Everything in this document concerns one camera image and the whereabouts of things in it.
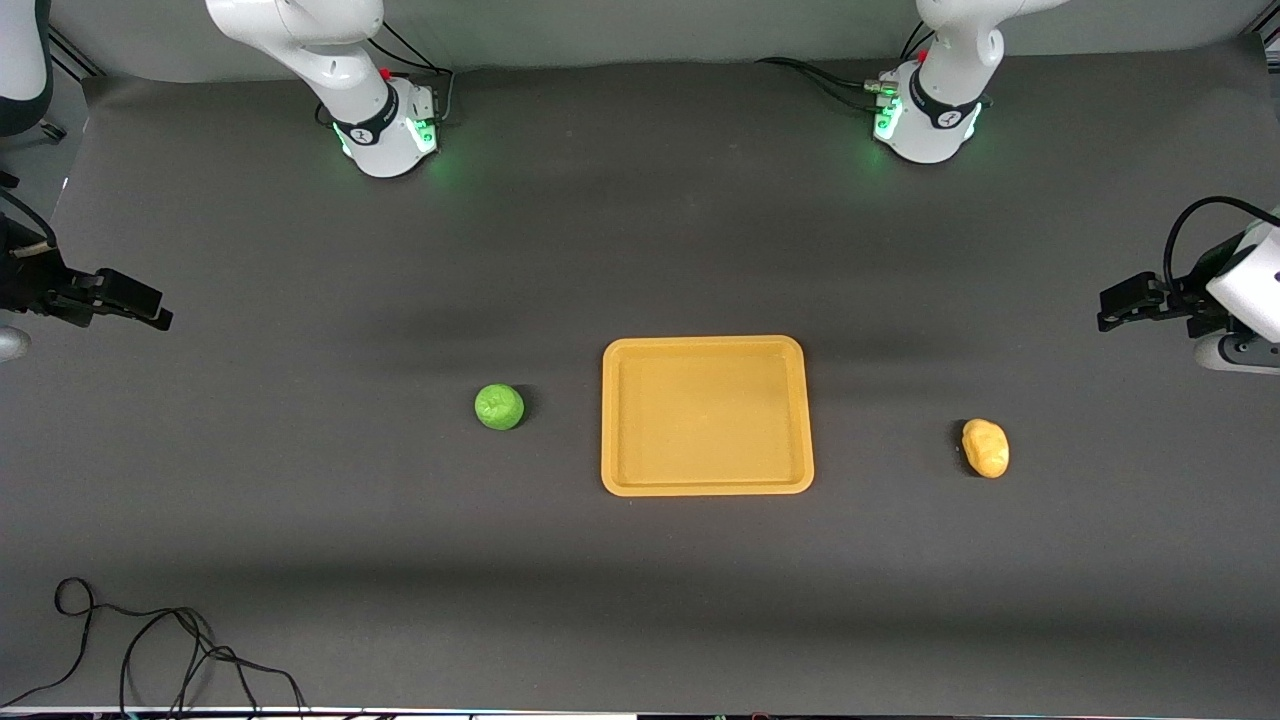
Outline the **aluminium frame rail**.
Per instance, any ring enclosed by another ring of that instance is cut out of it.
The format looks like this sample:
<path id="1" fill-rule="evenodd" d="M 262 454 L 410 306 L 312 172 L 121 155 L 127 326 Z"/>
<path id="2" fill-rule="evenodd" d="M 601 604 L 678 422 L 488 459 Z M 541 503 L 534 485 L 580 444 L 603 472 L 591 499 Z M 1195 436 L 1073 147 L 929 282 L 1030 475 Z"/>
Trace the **aluminium frame rail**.
<path id="1" fill-rule="evenodd" d="M 52 64 L 70 78 L 81 82 L 87 77 L 105 77 L 108 73 L 92 60 L 81 47 L 72 42 L 60 29 L 49 27 L 50 54 Z"/>

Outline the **orange plastic tray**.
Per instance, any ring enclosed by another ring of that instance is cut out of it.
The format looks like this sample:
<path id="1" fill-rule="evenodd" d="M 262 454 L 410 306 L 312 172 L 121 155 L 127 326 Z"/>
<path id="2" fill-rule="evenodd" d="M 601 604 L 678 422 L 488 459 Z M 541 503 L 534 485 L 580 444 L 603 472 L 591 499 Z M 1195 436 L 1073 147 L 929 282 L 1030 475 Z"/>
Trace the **orange plastic tray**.
<path id="1" fill-rule="evenodd" d="M 806 491 L 815 460 L 801 345 L 785 334 L 612 342 L 600 474 L 630 498 Z"/>

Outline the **green apple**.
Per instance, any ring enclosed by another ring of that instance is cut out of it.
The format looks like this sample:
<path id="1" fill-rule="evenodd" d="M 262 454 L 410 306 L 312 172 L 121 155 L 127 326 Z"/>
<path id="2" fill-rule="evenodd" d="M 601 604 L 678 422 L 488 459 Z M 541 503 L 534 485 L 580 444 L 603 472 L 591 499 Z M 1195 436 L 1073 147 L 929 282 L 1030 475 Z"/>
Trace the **green apple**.
<path id="1" fill-rule="evenodd" d="M 524 420 L 525 411 L 524 396 L 513 386 L 484 386 L 474 398 L 476 419 L 493 430 L 515 429 Z"/>

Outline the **dark grey table mat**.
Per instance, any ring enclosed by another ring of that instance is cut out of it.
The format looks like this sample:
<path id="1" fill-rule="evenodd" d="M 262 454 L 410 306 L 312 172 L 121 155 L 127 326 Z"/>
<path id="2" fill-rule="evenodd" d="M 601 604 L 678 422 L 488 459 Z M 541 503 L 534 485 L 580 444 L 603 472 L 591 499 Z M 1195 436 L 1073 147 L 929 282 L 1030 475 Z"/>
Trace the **dark grey table mat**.
<path id="1" fill-rule="evenodd" d="M 915 167 L 777 67 L 474 72 L 378 181 L 297 81 L 87 83 L 64 254 L 175 318 L 0 365 L 0 702 L 73 664 L 82 577 L 197 609 L 264 705 L 1280 717 L 1280 378 L 1094 324 L 1190 202 L 1280 204 L 1260 44 L 989 91 Z M 605 348 L 751 334 L 803 347 L 812 486 L 612 495 Z"/>

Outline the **yellow potato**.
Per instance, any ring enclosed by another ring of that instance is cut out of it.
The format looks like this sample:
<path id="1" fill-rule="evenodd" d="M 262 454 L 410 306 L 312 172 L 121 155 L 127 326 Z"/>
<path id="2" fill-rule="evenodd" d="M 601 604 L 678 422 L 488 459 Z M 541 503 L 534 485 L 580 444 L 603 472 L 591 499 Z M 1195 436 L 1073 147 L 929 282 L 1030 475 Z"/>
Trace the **yellow potato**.
<path id="1" fill-rule="evenodd" d="M 997 479 L 1010 465 L 1010 443 L 1004 428 L 973 418 L 961 429 L 961 447 L 970 469 L 979 477 Z"/>

